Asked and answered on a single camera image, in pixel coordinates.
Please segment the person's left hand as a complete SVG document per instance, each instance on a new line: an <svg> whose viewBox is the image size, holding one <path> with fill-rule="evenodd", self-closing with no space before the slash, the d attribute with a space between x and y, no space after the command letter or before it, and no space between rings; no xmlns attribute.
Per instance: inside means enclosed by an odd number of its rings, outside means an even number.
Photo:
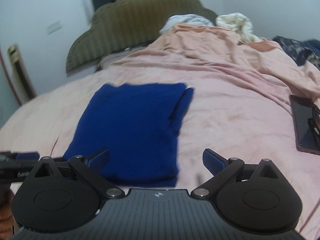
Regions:
<svg viewBox="0 0 320 240"><path fill-rule="evenodd" d="M11 190L10 184L7 184L5 189L5 202L1 205L1 239L9 239L12 237L15 226L15 220L11 210L11 203L15 194Z"/></svg>

